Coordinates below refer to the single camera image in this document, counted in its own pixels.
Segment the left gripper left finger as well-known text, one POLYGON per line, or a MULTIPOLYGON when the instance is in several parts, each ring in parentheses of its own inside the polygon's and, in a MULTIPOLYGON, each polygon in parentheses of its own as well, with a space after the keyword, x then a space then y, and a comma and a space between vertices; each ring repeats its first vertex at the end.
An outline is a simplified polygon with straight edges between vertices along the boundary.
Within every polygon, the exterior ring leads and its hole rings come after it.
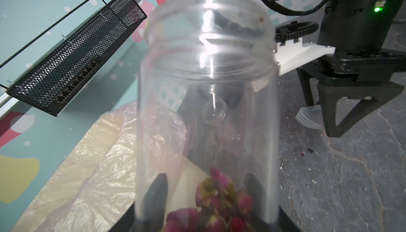
POLYGON ((168 178, 160 173, 140 203, 134 202, 110 232, 159 232, 165 223, 168 178))

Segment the clear plastic bin liner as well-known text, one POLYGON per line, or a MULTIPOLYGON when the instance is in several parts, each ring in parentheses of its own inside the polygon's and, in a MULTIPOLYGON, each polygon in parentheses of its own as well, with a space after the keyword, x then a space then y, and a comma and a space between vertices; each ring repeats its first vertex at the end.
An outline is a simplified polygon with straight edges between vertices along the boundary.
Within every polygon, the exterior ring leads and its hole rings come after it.
MULTIPOLYGON (((184 121, 158 106, 149 117, 152 174, 172 165, 167 211, 191 204, 179 174, 184 121)), ((16 232, 106 232, 136 199, 137 103, 103 114, 22 214, 16 232)))

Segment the black plastic case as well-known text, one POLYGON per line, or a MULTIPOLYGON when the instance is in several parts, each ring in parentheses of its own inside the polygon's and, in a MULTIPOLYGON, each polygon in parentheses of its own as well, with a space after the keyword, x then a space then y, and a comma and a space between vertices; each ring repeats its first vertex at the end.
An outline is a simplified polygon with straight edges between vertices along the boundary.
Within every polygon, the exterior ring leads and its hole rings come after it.
POLYGON ((189 159, 200 158, 208 152, 228 150, 238 146, 242 139, 243 118, 239 111, 244 94, 244 84, 195 84, 191 85, 178 113, 186 124, 187 137, 184 155, 189 159), (220 97, 228 106, 225 118, 213 125, 202 117, 204 105, 220 97))

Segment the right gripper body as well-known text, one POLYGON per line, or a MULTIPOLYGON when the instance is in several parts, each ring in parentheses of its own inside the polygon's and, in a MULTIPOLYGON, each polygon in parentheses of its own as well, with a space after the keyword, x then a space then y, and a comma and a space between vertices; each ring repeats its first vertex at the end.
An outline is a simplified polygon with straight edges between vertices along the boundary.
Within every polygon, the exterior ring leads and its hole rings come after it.
POLYGON ((406 71, 406 53, 389 49, 372 54, 335 53, 313 60, 301 70, 325 86, 385 83, 394 73, 406 71))

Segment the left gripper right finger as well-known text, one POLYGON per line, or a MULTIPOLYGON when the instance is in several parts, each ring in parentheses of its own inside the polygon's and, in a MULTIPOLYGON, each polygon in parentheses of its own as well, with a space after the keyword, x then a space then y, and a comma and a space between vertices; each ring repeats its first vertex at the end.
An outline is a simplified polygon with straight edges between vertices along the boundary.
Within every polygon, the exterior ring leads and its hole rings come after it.
POLYGON ((253 198, 248 221, 255 232, 300 232, 288 215, 268 196, 254 174, 245 177, 247 193, 253 198))

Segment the cream trash bin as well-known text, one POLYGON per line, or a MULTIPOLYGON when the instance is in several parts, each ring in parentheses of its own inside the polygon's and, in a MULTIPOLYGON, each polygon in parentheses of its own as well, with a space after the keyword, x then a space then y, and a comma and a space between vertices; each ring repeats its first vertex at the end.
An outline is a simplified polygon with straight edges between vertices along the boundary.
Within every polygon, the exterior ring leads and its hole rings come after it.
POLYGON ((102 115, 41 189, 14 226, 16 232, 153 232, 166 214, 195 206, 207 176, 182 155, 180 116, 160 108, 137 143, 137 106, 102 115))

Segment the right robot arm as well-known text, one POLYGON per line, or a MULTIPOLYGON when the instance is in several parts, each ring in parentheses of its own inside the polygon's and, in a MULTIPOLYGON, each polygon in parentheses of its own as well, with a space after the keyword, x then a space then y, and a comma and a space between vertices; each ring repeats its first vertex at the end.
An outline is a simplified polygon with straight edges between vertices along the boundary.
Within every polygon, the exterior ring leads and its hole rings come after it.
POLYGON ((315 104, 310 80, 318 81, 318 105, 329 137, 342 137, 403 91, 391 77, 406 70, 406 54, 382 46, 404 0, 261 1, 286 16, 325 10, 321 23, 277 27, 275 56, 281 75, 297 71, 308 107, 315 104))

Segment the clear plastic jar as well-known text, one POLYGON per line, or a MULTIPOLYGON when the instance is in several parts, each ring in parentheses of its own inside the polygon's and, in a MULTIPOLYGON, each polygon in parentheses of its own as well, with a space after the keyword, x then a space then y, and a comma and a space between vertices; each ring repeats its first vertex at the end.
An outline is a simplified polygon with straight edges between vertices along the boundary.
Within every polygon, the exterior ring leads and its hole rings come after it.
POLYGON ((214 97, 202 109, 203 120, 209 125, 217 124, 225 118, 227 110, 228 106, 223 99, 214 97))
POLYGON ((143 38, 136 232, 279 230, 279 67, 252 0, 169 0, 143 38))

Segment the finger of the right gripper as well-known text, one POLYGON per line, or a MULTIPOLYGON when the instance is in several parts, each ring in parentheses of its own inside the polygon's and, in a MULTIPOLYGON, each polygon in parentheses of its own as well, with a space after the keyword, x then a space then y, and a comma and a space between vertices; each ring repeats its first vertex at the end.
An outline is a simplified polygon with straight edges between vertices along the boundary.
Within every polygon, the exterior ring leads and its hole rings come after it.
POLYGON ((299 77, 299 82, 300 82, 300 85, 301 85, 301 89, 302 89, 302 93, 303 93, 303 96, 304 96, 306 106, 309 107, 309 106, 318 105, 319 102, 317 102, 316 104, 314 103, 313 94, 312 94, 312 91, 311 91, 310 80, 313 78, 313 76, 308 74, 302 68, 297 69, 297 74, 298 74, 298 77, 299 77))
POLYGON ((347 86, 326 86, 319 82, 317 88, 326 134, 331 138, 340 138, 361 119, 401 95, 405 87, 393 82, 347 86), (337 123, 337 102, 344 97, 359 102, 337 123))

